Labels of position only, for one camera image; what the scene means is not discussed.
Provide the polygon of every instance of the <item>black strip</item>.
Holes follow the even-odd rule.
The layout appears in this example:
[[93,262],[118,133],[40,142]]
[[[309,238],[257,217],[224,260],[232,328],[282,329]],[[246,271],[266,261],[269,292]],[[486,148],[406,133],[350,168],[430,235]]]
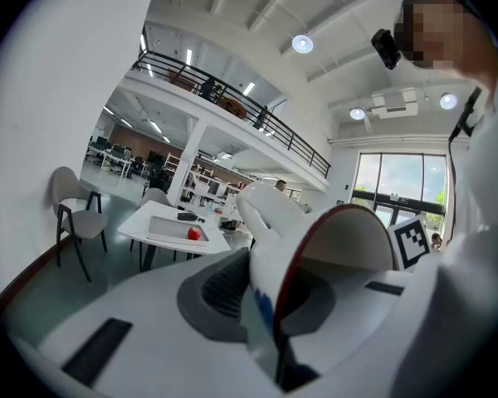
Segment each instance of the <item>black strip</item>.
[[116,318],[107,319],[62,370],[83,385],[91,386],[132,326]]
[[400,296],[404,291],[402,286],[395,286],[394,284],[385,284],[380,282],[370,282],[365,285],[367,289],[376,290],[377,292],[385,292],[386,294]]

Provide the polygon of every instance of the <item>tree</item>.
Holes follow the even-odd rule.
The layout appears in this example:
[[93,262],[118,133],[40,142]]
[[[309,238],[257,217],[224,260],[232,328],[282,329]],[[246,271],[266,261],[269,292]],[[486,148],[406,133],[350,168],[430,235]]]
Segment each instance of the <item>tree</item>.
[[[442,189],[437,196],[435,196],[435,202],[439,205],[444,205],[445,204],[445,191]],[[440,227],[441,226],[441,219],[442,216],[439,214],[431,214],[427,213],[426,214],[426,219],[430,221],[435,227]]]
[[[358,185],[356,185],[354,190],[358,190],[359,192],[366,192],[367,186],[364,186],[363,184],[358,184]],[[365,206],[367,208],[371,207],[371,201],[368,201],[367,199],[360,199],[358,197],[353,197],[351,203],[355,203],[356,205]]]

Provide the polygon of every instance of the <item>white pillar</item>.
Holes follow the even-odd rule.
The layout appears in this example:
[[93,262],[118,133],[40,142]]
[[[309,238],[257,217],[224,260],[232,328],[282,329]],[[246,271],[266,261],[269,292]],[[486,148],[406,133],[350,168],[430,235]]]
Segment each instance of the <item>white pillar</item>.
[[181,188],[186,182],[190,168],[192,168],[193,160],[198,153],[199,142],[207,125],[207,121],[200,119],[190,134],[186,148],[183,150],[183,154],[173,175],[172,184],[168,190],[168,200],[172,205],[177,206],[178,199],[181,196]]

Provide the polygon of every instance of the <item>ceiling lamp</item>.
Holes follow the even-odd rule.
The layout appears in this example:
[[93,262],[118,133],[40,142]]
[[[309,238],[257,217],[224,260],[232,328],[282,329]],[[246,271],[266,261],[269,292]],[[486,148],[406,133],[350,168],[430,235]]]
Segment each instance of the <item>ceiling lamp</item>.
[[445,93],[441,96],[439,104],[443,109],[454,109],[457,105],[457,97],[455,95],[451,95],[450,93]]
[[299,53],[310,53],[314,49],[314,42],[308,36],[295,36],[291,45]]
[[363,119],[365,118],[365,112],[361,108],[354,108],[350,110],[350,117],[352,119]]

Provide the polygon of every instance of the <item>large window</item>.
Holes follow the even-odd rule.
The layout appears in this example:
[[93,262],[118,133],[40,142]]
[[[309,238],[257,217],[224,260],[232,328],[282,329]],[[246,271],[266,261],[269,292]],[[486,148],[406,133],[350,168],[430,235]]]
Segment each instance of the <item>large window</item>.
[[351,202],[373,210],[386,227],[423,214],[431,237],[442,230],[446,189],[444,156],[363,153]]

